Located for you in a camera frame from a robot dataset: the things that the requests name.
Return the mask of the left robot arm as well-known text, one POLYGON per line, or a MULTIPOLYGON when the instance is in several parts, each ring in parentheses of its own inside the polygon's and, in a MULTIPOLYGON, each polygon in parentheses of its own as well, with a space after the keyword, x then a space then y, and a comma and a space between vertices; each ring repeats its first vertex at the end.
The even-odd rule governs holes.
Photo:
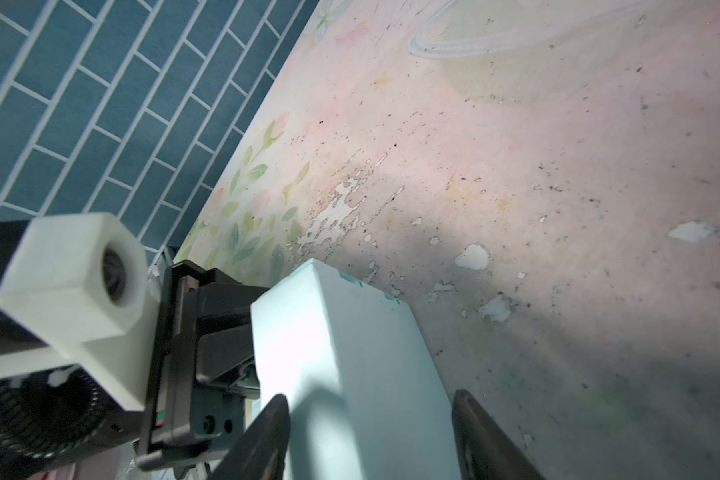
POLYGON ((140 469, 182 475, 235 446, 244 403, 260 393, 250 308, 262 289, 189 262, 168 279, 158 311, 120 337, 114 353, 144 394, 134 412, 80 369, 57 387, 49 368, 0 379, 0 446, 9 471, 75 461, 129 440, 140 469))

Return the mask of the light blue paper box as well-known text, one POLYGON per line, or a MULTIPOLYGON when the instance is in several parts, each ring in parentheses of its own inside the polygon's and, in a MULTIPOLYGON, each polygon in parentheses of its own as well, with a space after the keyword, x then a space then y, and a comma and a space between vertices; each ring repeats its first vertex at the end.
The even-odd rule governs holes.
POLYGON ((410 307, 309 260, 251 308, 261 398, 289 405, 288 479, 456 479, 451 402, 410 307))

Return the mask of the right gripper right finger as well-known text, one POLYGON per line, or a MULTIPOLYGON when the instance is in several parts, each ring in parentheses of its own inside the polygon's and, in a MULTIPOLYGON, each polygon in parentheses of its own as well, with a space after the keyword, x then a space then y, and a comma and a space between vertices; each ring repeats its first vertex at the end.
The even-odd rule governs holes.
POLYGON ((454 393, 451 418, 462 479, 543 479, 469 391, 454 393))

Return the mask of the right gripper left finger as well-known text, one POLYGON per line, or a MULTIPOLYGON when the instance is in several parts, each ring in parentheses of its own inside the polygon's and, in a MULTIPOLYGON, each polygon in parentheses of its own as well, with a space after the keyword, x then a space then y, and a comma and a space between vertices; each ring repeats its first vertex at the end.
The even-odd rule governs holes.
POLYGON ((273 396, 209 476, 210 480, 284 478, 291 430, 285 395, 273 396))

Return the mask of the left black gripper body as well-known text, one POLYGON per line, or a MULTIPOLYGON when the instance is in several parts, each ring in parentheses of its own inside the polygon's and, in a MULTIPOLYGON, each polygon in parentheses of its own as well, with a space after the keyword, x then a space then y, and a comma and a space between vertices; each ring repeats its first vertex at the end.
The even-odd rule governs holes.
POLYGON ((260 395, 251 306, 266 288, 185 260, 163 283, 135 463, 182 470, 222 459, 260 395))

